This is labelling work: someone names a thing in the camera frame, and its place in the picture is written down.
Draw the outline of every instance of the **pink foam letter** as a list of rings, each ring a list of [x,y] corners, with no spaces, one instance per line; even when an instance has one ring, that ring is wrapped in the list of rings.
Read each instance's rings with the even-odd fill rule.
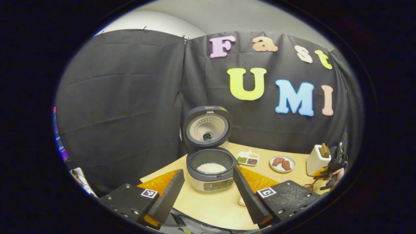
[[[324,108],[322,109],[322,114],[331,116],[334,114],[332,109],[332,92],[334,89],[329,85],[322,85],[322,90],[324,91]]]
[[[230,41],[234,42],[235,37],[227,36],[227,37],[211,38],[210,42],[212,42],[212,54],[209,57],[217,58],[217,57],[227,56],[227,52],[224,52],[223,48],[225,48],[226,50],[230,50],[231,49]]]

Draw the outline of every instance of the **letter m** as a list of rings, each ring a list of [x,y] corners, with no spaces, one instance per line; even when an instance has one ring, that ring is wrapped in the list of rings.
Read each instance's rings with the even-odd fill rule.
[[[314,87],[311,83],[302,83],[297,93],[288,80],[276,80],[276,85],[279,86],[280,90],[279,106],[276,107],[276,112],[288,113],[288,102],[292,113],[295,113],[302,103],[302,107],[299,109],[299,114],[306,116],[313,115],[312,90]]]

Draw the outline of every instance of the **white plate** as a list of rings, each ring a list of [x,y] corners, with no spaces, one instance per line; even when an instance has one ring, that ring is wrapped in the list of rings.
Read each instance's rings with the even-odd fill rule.
[[[239,157],[241,157],[241,158],[247,158],[247,161],[249,159],[257,160],[256,164],[248,164],[247,161],[246,161],[246,163],[238,162],[239,164],[247,165],[247,166],[255,166],[255,165],[259,164],[260,156],[258,154],[252,153],[251,150],[249,150],[248,152],[241,151],[237,155],[237,160],[238,160]]]
[[[295,163],[295,161],[291,158],[291,157],[288,157],[288,156],[284,156],[284,155],[277,155],[277,156],[274,156],[274,157],[272,157],[271,159],[270,159],[270,166],[272,167],[272,169],[273,170],[275,170],[275,171],[277,171],[277,172],[280,172],[280,173],[287,173],[287,172],[291,172],[292,170],[289,170],[289,171],[286,171],[285,169],[283,169],[283,167],[282,167],[282,164],[281,163],[279,163],[277,166],[272,166],[272,164],[273,164],[273,161],[275,160],[275,158],[277,158],[277,157],[281,157],[281,158],[284,158],[285,160],[287,160],[287,161],[289,161],[289,165],[290,165],[290,168],[293,170],[293,169],[295,169],[295,166],[296,166],[296,163]]]

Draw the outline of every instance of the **black backdrop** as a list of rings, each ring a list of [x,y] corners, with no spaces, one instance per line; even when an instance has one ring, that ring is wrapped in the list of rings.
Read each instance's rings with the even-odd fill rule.
[[[210,38],[233,35],[226,57],[210,58]],[[257,52],[255,37],[271,38],[278,51]],[[301,61],[295,45],[307,48],[313,63]],[[324,51],[333,69],[315,50]],[[244,68],[244,89],[254,89],[250,69],[267,70],[257,100],[235,98],[230,68]],[[282,114],[276,80],[314,85],[313,116]],[[333,87],[334,114],[322,114],[321,85]],[[68,64],[57,92],[57,123],[71,165],[81,167],[97,195],[146,176],[183,155],[181,117],[202,105],[218,105],[233,116],[230,142],[309,154],[326,143],[332,153],[344,132],[352,160],[359,149],[364,110],[361,90],[338,51],[276,32],[222,32],[189,40],[149,30],[117,30],[93,37]]]

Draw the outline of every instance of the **open lid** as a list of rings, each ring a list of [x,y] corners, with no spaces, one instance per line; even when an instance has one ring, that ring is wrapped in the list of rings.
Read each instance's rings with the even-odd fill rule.
[[[207,149],[223,144],[229,134],[233,118],[219,106],[203,106],[190,110],[181,126],[182,139],[188,151]]]

